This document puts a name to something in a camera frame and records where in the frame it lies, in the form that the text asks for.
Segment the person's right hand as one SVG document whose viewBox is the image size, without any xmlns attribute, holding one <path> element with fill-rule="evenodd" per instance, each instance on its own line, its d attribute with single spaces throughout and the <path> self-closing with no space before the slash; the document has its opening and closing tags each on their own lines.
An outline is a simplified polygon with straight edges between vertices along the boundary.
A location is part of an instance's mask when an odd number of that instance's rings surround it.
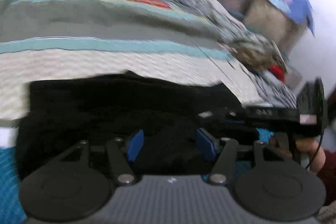
<svg viewBox="0 0 336 224">
<path fill-rule="evenodd" d="M 275 136 L 272 136 L 269 140 L 270 146 L 275 148 L 281 154 L 292 158 L 292 154 L 287 149 L 282 149 L 278 145 L 278 141 Z M 296 147 L 300 153 L 307 154 L 310 162 L 310 172 L 313 174 L 319 173 L 326 161 L 326 155 L 323 148 L 321 148 L 314 138 L 299 139 L 295 142 Z"/>
</svg>

